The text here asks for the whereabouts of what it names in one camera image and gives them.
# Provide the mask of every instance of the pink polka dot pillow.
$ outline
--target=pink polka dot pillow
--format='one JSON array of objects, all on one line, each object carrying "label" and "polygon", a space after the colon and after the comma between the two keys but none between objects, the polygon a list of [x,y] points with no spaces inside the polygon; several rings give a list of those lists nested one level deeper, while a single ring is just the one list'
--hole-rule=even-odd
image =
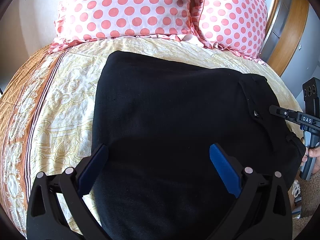
[{"label": "pink polka dot pillow", "polygon": [[120,36],[181,40],[192,33],[189,16],[189,0],[63,0],[49,51]]},{"label": "pink polka dot pillow", "polygon": [[207,48],[224,48],[256,59],[265,38],[265,0],[195,0],[191,19]]}]

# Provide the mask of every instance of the button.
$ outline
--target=button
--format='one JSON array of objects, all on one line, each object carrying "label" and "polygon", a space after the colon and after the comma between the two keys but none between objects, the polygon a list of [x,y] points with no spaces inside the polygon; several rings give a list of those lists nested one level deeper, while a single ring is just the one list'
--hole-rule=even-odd
[{"label": "button", "polygon": [[255,118],[259,118],[259,114],[258,114],[258,112],[256,110],[253,111],[253,114],[254,114]]}]

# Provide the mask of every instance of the bed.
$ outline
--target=bed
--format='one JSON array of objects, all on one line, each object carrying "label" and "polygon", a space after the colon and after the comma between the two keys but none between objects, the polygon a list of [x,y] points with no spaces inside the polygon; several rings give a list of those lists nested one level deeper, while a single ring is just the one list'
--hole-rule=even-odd
[{"label": "bed", "polygon": [[[11,1],[2,1],[0,16]],[[0,98],[0,204],[24,236],[28,198],[36,174],[61,173],[90,155],[97,82],[108,55],[116,50],[205,68],[223,67],[260,74],[267,78],[281,107],[301,110],[269,65],[237,57],[229,51],[204,49],[186,41],[143,37],[85,42],[52,54],[48,54],[48,48],[44,46],[31,55]],[[288,123],[288,126],[299,137],[303,136],[297,125]],[[70,227],[80,233],[62,196],[59,201]],[[85,196],[84,201],[99,221],[94,195]]]}]

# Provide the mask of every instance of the human hand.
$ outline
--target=human hand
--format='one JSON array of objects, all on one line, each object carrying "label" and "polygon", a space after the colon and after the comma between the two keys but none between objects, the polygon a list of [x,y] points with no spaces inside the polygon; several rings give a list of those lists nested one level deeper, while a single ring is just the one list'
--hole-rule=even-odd
[{"label": "human hand", "polygon": [[303,165],[303,163],[305,163],[307,161],[308,155],[309,155],[309,157],[316,158],[315,166],[313,167],[313,170],[311,172],[312,174],[316,174],[320,170],[320,147],[313,148],[313,149],[308,149],[306,147],[306,153],[305,153],[304,157],[302,158],[301,165]]}]

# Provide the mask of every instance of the black garment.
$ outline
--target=black garment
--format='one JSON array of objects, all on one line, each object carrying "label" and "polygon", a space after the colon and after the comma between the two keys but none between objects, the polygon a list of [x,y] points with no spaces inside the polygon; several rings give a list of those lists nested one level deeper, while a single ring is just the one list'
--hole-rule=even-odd
[{"label": "black garment", "polygon": [[112,53],[92,130],[92,148],[109,148],[94,185],[109,236],[205,240],[235,200],[209,159],[213,143],[257,172],[280,171],[289,188],[305,147],[269,114],[272,104],[276,96],[256,74]]}]

